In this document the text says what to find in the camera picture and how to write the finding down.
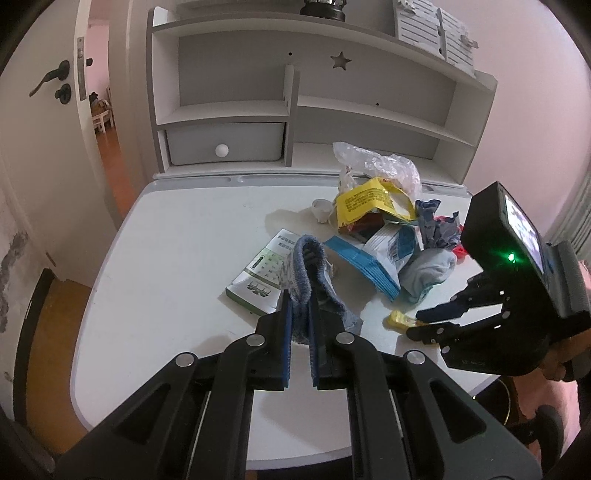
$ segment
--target white desk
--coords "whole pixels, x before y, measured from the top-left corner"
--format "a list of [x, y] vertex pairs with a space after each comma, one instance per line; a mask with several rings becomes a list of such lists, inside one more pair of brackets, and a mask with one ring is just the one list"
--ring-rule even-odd
[[[216, 187], [198, 188], [204, 184]], [[333, 235], [309, 209], [312, 200], [335, 196], [336, 186], [326, 185], [336, 185], [335, 177], [209, 177], [158, 180], [148, 186], [111, 246], [80, 328], [71, 395], [82, 423], [97, 425], [179, 352], [212, 355], [252, 333], [258, 318], [228, 299], [225, 287], [281, 228], [312, 233], [322, 241]], [[468, 199], [438, 193], [424, 197], [443, 201], [438, 214], [459, 210], [465, 218]], [[438, 348], [384, 328], [392, 309], [410, 307], [402, 300], [389, 302], [347, 264], [338, 267], [335, 289], [365, 321], [361, 334], [378, 349], [401, 355], [420, 348], [472, 394], [494, 380], [449, 370]], [[479, 271], [467, 259], [420, 307], [448, 301]], [[470, 312], [462, 320], [475, 319]], [[247, 467], [285, 468], [346, 455], [345, 392], [316, 391], [308, 349], [294, 344], [290, 387], [255, 393]]]

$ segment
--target door handle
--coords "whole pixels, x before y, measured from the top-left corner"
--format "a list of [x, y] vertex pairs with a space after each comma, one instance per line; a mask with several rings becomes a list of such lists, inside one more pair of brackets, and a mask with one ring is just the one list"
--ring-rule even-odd
[[66, 78], [68, 78], [69, 74], [70, 74], [70, 62], [67, 60], [64, 60], [63, 62], [60, 63], [58, 68], [56, 68], [55, 70], [51, 70], [50, 72], [47, 72], [45, 74], [43, 79], [39, 82], [39, 85], [37, 85], [31, 91], [31, 93], [29, 93], [29, 97], [32, 97], [33, 95], [35, 95], [39, 91], [39, 89], [41, 88], [41, 85], [43, 85], [45, 82], [49, 82], [50, 80], [53, 80], [55, 78], [58, 78], [60, 80], [65, 80]]

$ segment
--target plastic bag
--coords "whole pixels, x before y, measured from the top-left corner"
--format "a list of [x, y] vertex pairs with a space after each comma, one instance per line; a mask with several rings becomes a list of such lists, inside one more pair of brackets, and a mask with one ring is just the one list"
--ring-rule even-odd
[[345, 165], [339, 173], [339, 195], [350, 192], [357, 186], [351, 167]]
[[385, 157], [371, 150], [356, 147], [345, 142], [333, 143], [335, 157], [345, 167], [361, 171], [370, 178], [382, 177], [392, 181], [413, 201], [417, 200], [423, 188], [421, 177], [414, 163], [398, 155]]

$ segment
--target blue sock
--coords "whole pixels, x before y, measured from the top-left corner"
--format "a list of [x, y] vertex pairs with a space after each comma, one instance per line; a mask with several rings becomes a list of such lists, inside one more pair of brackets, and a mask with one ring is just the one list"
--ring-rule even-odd
[[346, 331], [356, 335], [361, 333], [363, 320], [335, 293], [324, 246], [315, 237], [304, 235], [295, 243], [279, 272], [279, 283], [282, 290], [289, 290], [293, 301], [294, 341], [308, 343], [308, 305], [312, 289], [316, 290], [320, 309], [338, 314]]

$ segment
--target star cutout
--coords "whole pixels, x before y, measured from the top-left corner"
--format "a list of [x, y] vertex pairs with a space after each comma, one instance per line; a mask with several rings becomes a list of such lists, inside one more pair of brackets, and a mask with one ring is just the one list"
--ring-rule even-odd
[[343, 52], [341, 52], [338, 57], [333, 57], [331, 55], [330, 58], [333, 59], [335, 62], [335, 64], [333, 65], [334, 69], [337, 67], [341, 67], [343, 70], [346, 70], [347, 64], [350, 62], [349, 59], [345, 58], [345, 55], [343, 55]]

